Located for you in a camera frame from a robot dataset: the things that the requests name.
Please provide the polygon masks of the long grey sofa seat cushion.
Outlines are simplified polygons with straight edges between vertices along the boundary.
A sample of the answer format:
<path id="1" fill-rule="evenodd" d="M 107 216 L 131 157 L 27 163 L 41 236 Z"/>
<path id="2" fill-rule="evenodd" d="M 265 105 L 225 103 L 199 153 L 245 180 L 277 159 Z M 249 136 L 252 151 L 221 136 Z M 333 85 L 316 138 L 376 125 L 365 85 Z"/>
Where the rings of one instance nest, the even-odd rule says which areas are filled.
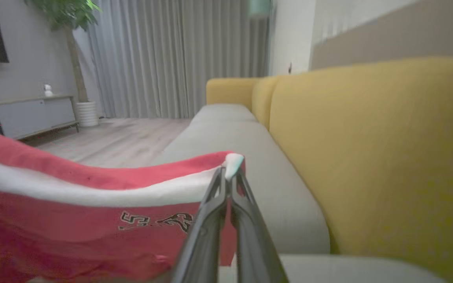
<path id="1" fill-rule="evenodd" d="M 192 122 L 152 164 L 223 151 L 244 155 L 247 181 L 279 253 L 330 253 L 329 231 L 320 206 L 261 124 Z"/>

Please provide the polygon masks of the green potted plant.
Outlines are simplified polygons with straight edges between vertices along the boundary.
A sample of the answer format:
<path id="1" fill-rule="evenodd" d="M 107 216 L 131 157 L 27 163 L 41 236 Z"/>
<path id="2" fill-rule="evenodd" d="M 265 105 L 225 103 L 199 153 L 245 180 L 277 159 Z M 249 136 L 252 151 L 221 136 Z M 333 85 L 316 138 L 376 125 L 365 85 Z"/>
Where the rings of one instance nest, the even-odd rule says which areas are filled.
<path id="1" fill-rule="evenodd" d="M 73 31 L 81 28 L 87 31 L 90 25 L 96 24 L 96 13 L 102 10 L 94 0 L 23 0 L 40 11 L 52 31 L 62 30 L 70 53 L 75 85 L 77 87 L 78 102 L 89 102 L 77 42 Z"/>

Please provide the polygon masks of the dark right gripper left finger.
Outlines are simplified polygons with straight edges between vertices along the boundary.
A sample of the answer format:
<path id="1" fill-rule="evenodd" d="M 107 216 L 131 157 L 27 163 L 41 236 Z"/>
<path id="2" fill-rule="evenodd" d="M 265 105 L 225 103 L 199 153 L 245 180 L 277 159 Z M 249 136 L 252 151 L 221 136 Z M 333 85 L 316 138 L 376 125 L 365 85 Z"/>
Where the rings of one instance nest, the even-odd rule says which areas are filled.
<path id="1" fill-rule="evenodd" d="M 207 186 L 171 272 L 170 283 L 218 283 L 224 228 L 230 224 L 227 169 L 217 169 Z"/>

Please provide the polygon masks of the grey pleated curtain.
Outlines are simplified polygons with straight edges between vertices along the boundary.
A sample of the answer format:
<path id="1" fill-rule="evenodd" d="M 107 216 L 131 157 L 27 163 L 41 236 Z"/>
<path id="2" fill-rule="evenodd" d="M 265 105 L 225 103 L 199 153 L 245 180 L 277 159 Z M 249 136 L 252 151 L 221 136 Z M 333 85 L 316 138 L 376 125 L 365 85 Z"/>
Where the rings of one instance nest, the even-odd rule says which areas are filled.
<path id="1" fill-rule="evenodd" d="M 97 0 L 88 30 L 107 118 L 192 118 L 206 83 L 267 74 L 266 0 Z"/>

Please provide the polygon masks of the short grey sofa seat cushion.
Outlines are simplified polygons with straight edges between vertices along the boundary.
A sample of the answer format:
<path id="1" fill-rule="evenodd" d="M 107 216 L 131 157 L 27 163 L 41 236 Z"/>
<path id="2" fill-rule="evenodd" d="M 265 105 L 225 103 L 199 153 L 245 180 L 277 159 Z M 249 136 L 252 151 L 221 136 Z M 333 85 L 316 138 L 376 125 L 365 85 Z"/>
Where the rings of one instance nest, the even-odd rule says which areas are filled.
<path id="1" fill-rule="evenodd" d="M 191 124 L 232 121 L 257 122 L 257 119 L 244 105 L 220 103 L 203 106 L 191 120 Z"/>

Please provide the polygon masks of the grey low TV cabinet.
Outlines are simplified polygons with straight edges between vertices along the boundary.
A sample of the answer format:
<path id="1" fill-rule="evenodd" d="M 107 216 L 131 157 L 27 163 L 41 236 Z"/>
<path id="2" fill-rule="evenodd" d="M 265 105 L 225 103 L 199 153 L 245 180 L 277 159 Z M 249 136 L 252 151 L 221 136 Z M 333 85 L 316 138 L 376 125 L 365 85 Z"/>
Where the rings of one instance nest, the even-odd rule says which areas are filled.
<path id="1" fill-rule="evenodd" d="M 56 129 L 74 127 L 79 120 L 72 95 L 0 102 L 0 135 L 21 140 Z"/>

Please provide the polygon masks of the pale green hanging lamp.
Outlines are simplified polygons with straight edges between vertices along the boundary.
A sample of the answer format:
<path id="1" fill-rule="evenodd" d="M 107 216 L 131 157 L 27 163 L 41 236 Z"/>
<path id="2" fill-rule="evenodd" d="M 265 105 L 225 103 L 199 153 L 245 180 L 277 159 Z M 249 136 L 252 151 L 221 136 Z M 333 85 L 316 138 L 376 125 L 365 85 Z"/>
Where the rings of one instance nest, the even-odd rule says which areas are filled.
<path id="1" fill-rule="evenodd" d="M 248 13 L 250 18 L 269 18 L 271 9 L 271 0 L 248 0 Z"/>

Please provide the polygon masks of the white ribbed plant pot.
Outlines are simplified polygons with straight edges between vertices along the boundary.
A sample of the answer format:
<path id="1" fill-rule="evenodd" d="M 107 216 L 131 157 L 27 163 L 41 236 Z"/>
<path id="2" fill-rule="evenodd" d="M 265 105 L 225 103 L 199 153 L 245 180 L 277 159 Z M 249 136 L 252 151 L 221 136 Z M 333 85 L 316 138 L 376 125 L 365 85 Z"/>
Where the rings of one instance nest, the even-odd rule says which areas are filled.
<path id="1" fill-rule="evenodd" d="M 99 125 L 95 101 L 77 102 L 76 108 L 80 127 L 96 127 Z"/>

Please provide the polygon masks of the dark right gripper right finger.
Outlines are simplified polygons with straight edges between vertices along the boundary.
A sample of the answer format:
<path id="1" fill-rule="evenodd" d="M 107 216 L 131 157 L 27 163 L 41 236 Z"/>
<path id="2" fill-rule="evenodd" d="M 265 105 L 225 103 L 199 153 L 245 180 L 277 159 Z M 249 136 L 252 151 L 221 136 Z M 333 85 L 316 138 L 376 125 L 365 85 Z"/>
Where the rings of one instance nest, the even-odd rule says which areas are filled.
<path id="1" fill-rule="evenodd" d="M 289 283 L 245 173 L 239 170 L 228 186 L 237 231 L 237 282 Z"/>

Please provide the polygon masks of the red white sports shirt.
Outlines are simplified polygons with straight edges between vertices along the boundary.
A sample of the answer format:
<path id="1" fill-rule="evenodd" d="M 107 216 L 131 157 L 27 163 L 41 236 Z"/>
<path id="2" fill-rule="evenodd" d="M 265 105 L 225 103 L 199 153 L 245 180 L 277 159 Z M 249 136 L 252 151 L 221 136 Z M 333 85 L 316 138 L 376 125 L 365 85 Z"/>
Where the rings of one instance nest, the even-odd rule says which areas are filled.
<path id="1" fill-rule="evenodd" d="M 174 264 L 216 170 L 229 180 L 245 167 L 215 152 L 98 168 L 0 135 L 0 283 L 153 279 Z"/>

